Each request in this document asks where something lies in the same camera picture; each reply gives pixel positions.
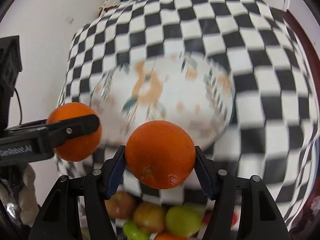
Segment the small red tomato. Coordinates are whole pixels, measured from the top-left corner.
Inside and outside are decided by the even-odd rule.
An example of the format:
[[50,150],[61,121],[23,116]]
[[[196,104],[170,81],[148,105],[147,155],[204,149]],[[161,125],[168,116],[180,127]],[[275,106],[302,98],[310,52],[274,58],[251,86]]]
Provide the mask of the small red tomato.
[[211,216],[212,216],[212,211],[208,211],[204,214],[204,217],[203,217],[203,224],[204,225],[208,225],[209,222],[210,222],[210,219],[211,219]]

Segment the dark red brown apple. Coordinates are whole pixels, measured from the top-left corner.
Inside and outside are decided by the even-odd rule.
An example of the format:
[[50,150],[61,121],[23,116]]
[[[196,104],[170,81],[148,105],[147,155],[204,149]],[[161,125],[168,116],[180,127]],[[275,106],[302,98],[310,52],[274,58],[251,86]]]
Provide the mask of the dark red brown apple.
[[143,202],[133,213],[134,224],[145,233],[161,233],[165,230],[166,210],[154,203]]

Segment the small green apple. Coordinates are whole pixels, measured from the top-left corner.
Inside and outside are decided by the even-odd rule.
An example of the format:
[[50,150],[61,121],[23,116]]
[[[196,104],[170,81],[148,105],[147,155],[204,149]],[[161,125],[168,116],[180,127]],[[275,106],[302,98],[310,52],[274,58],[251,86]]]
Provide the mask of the small green apple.
[[149,240],[150,238],[149,233],[142,232],[131,220],[124,223],[123,232],[131,240]]

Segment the black white checkered cloth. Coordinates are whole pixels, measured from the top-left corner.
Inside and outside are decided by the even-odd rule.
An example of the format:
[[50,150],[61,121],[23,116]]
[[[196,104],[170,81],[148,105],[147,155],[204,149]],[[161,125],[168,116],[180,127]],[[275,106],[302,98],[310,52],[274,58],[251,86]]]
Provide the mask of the black white checkered cloth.
[[263,0],[122,0],[73,36],[59,103],[95,107],[95,154],[61,174],[99,168],[141,124],[181,126],[219,168],[259,175],[285,224],[316,175],[319,106],[304,49]]

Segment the large green apple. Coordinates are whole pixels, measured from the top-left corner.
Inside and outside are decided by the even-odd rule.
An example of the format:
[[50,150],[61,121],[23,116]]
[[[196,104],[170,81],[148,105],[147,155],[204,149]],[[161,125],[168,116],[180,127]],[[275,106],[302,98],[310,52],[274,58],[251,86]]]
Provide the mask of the large green apple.
[[186,204],[171,207],[165,216],[166,229],[178,237],[189,238],[200,231],[205,207]]

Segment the reddish brown apple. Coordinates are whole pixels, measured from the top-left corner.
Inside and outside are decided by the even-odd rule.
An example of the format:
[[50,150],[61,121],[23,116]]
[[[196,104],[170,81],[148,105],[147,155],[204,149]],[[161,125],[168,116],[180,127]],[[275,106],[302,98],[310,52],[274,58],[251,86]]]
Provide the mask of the reddish brown apple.
[[105,201],[105,206],[111,218],[130,219],[137,204],[131,194],[118,191],[109,200]]

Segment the larger red tomato with stem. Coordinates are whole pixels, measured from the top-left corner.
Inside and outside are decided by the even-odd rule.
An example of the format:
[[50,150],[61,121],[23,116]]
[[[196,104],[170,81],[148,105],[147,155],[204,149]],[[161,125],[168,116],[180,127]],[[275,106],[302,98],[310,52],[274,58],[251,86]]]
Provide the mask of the larger red tomato with stem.
[[238,215],[236,212],[233,212],[231,227],[234,227],[237,222],[238,222]]

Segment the floral ceramic plate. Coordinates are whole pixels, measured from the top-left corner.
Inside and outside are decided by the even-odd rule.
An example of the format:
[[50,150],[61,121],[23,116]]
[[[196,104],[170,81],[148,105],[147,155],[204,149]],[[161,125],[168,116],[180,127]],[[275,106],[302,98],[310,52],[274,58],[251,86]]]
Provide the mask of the floral ceramic plate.
[[183,128],[200,148],[224,132],[234,112],[235,87],[218,62],[198,53],[151,57],[103,74],[90,105],[102,126],[101,143],[117,147],[148,121]]

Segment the orange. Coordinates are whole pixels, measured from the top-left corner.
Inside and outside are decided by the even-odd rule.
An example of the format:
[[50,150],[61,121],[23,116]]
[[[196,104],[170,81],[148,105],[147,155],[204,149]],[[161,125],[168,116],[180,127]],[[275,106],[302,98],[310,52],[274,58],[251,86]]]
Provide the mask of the orange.
[[125,159],[130,172],[153,189],[181,185],[195,165],[196,151],[185,130],[168,121],[150,121],[130,135]]
[[175,236],[169,232],[162,232],[157,234],[154,240],[185,240],[185,238]]
[[63,128],[66,141],[55,148],[56,154],[63,160],[78,162],[92,155],[97,149],[102,135],[98,117],[86,118],[97,113],[89,106],[70,102],[57,107],[47,119],[47,124],[80,117],[80,120]]

